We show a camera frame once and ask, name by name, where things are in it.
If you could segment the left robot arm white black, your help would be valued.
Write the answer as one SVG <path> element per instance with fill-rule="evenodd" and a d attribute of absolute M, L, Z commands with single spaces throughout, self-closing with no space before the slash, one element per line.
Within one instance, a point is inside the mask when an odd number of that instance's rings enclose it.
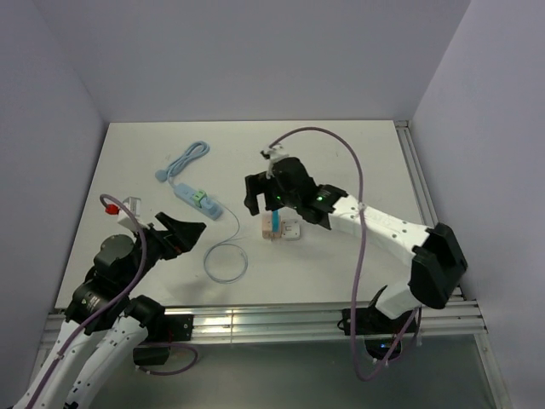
<path fill-rule="evenodd" d="M 181 222 L 163 212 L 163 229 L 131 216 L 133 236 L 103 241 L 85 281 L 74 291 L 54 346 L 16 403 L 18 408 L 87 408 L 117 367 L 144 347 L 163 364 L 171 348 L 191 335 L 192 316 L 174 339 L 165 308 L 146 296 L 130 297 L 136 284 L 159 261 L 190 251 L 206 229 L 203 222 Z"/>

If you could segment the blue plug adapter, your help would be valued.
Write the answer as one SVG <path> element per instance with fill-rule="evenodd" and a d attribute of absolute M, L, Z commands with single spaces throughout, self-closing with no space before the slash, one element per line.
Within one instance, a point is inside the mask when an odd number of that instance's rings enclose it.
<path fill-rule="evenodd" d="M 274 210 L 271 213 L 271 225 L 273 233 L 277 234 L 281 232 L 281 219 L 278 210 Z"/>

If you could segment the pink cube socket adapter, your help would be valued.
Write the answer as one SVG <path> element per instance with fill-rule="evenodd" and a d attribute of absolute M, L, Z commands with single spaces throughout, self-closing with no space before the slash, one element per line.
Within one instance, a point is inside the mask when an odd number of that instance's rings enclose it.
<path fill-rule="evenodd" d="M 280 239 L 281 238 L 281 232 L 280 233 L 273 233 L 272 232 L 272 225 L 271 225 L 271 213 L 266 213 L 262 219 L 261 219 L 261 235 L 263 239 Z"/>

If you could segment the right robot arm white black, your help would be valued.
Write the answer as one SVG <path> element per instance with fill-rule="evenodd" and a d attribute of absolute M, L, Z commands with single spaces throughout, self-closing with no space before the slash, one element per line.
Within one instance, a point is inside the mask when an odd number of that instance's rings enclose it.
<path fill-rule="evenodd" d="M 244 182 L 244 204 L 251 215 L 259 214 L 257 198 L 262 195 L 269 211 L 289 208 L 306 222 L 371 241 L 409 268 L 406 279 L 376 295 L 368 313 L 376 331 L 389 331 L 414 308 L 445 308 L 468 269 L 448 225 L 407 222 L 363 204 L 339 187 L 317 184 L 296 157 L 278 159 L 268 170 L 246 176 Z"/>

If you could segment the green plug adapter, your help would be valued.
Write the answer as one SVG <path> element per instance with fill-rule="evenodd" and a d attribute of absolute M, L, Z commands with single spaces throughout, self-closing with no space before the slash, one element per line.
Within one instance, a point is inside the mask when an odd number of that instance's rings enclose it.
<path fill-rule="evenodd" d="M 197 190 L 193 193 L 191 199 L 195 206 L 201 207 L 202 201 L 207 198 L 207 193 L 204 190 Z"/>

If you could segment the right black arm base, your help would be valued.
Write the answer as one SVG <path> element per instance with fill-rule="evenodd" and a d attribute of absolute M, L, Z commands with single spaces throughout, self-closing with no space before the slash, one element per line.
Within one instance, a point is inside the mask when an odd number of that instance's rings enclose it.
<path fill-rule="evenodd" d="M 417 334 L 421 324 L 420 311 L 412 319 L 410 315 L 411 311 L 407 311 L 397 319 L 390 320 L 375 308 L 356 308 L 356 335 L 381 336 L 364 340 L 365 349 L 371 358 L 382 360 L 386 356 L 407 320 L 409 325 L 405 334 Z"/>

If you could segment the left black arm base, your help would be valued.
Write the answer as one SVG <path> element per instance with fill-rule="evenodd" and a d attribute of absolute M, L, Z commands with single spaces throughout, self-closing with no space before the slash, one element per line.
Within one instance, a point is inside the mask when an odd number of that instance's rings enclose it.
<path fill-rule="evenodd" d="M 192 314 L 166 314 L 152 327 L 146 343 L 177 343 L 191 339 Z M 171 353 L 172 347 L 142 347 L 134 349 L 133 362 L 138 366 L 162 366 Z"/>

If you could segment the light blue charger with cable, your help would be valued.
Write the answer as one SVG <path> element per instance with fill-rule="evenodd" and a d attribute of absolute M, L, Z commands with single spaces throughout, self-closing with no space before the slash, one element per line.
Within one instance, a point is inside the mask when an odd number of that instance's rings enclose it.
<path fill-rule="evenodd" d="M 213 199 L 210 199 L 210 198 L 205 199 L 204 202 L 205 202 L 205 204 L 209 205 L 209 208 L 207 209 L 206 215 L 211 216 L 212 220 L 216 220 L 223 212 L 222 202 L 214 201 Z M 244 250 L 243 247 L 241 247 L 238 244 L 235 244 L 235 241 L 238 239 L 238 234 L 239 234 L 240 229 L 241 229 L 240 220 L 238 219 L 238 217 L 235 215 L 235 213 L 231 209 L 227 208 L 227 212 L 231 216 L 233 216 L 233 218 L 234 218 L 234 220 L 236 222 L 235 232 L 231 236 L 229 236 L 228 238 L 223 239 L 223 240 L 215 243 L 214 245 L 212 245 L 204 253 L 204 256 L 203 256 L 203 269 L 204 269 L 204 272 L 206 273 L 206 275 L 212 281 L 214 281 L 217 284 L 221 284 L 221 285 L 234 284 L 237 281 L 239 281 L 240 279 L 242 279 L 244 277 L 244 275 L 246 274 L 246 272 L 248 270 L 248 266 L 249 266 L 249 258 L 248 258 L 247 252 Z M 209 270 L 209 257 L 211 256 L 211 254 L 212 254 L 212 252 L 214 250 L 219 249 L 220 247 L 233 247 L 233 248 L 238 250 L 239 255 L 241 256 L 242 261 L 243 261 L 243 267 L 242 267 L 240 273 L 237 276 L 232 277 L 230 279 L 222 279 L 222 278 L 219 278 L 219 277 L 213 275 L 211 273 L 211 271 Z"/>

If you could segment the white plug adapter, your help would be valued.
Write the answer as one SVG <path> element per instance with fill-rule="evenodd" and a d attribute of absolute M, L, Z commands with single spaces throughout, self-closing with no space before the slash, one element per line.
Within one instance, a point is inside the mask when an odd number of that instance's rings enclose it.
<path fill-rule="evenodd" d="M 301 225 L 296 219 L 284 219 L 281 222 L 281 239 L 295 241 L 301 238 Z"/>

